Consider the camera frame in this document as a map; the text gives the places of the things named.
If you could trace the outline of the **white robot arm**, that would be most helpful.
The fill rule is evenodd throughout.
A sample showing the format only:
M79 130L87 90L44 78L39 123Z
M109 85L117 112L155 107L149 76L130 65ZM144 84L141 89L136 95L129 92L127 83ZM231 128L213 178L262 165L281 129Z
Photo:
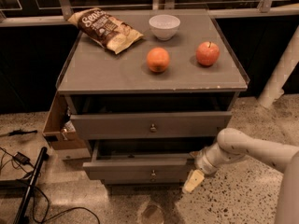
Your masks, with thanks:
M260 105L268 107L281 97L282 87L298 62L299 27L263 88L258 98ZM193 192L206 175L216 173L223 164L241 161L245 156L283 173L275 224L299 224L299 147L254 139L233 128L221 130L212 146L198 152L195 168L190 171L183 191Z

